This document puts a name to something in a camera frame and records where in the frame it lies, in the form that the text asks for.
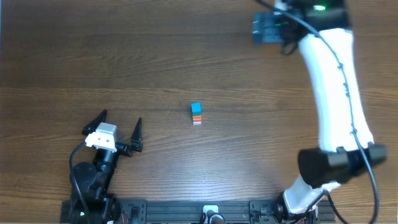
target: wooden table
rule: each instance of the wooden table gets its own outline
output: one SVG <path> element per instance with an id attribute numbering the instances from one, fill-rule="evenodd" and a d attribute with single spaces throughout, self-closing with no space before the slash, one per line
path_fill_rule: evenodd
<path id="1" fill-rule="evenodd" d="M 396 222 L 398 2 L 348 5 L 365 114 L 389 147 L 374 171 L 379 221 Z M 144 151 L 114 175 L 120 197 L 249 200 L 288 188 L 298 151 L 317 146 L 317 111 L 301 55 L 252 46 L 257 11 L 240 0 L 2 1 L 0 222 L 58 221 L 69 155 L 104 108 L 125 142 L 143 118 Z M 370 218 L 367 175 L 332 196 L 350 222 Z"/>

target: wooden tabletop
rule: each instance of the wooden tabletop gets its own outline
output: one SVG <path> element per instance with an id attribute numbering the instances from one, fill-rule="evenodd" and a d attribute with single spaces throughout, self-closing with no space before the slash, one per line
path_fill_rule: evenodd
<path id="1" fill-rule="evenodd" d="M 397 221 L 398 1 L 350 0 L 364 112 L 388 161 L 374 173 L 380 222 Z M 0 222 L 57 222 L 69 155 L 103 109 L 128 142 L 110 188 L 148 200 L 276 198 L 318 145 L 307 68 L 279 45 L 253 47 L 252 1 L 2 1 Z M 190 104 L 201 102 L 193 126 Z M 85 148 L 78 161 L 90 161 Z M 369 177 L 332 193 L 349 222 L 373 211 Z"/>

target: stack of blocks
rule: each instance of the stack of blocks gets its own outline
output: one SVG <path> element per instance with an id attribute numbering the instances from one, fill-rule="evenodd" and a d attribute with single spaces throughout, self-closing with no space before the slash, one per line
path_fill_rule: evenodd
<path id="1" fill-rule="evenodd" d="M 192 103 L 191 107 L 192 107 L 193 125 L 201 124 L 201 104 Z"/>

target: blue block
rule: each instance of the blue block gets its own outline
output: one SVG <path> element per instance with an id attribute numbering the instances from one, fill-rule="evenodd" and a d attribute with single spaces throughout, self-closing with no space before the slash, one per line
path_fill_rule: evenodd
<path id="1" fill-rule="evenodd" d="M 192 115 L 199 115 L 201 114 L 201 104 L 200 103 L 192 103 Z"/>

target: wood grain surface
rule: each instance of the wood grain surface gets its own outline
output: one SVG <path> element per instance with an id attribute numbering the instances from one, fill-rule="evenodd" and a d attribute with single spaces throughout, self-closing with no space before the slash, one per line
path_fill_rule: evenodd
<path id="1" fill-rule="evenodd" d="M 398 1 L 348 6 L 365 114 L 389 148 L 374 171 L 379 221 L 396 222 Z M 69 155 L 104 108 L 126 142 L 143 118 L 143 152 L 114 175 L 120 197 L 267 199 L 290 187 L 298 151 L 317 146 L 317 111 L 300 54 L 252 46 L 252 17 L 264 10 L 243 0 L 3 0 L 0 222 L 58 221 Z M 332 196 L 350 222 L 370 218 L 367 175 Z"/>

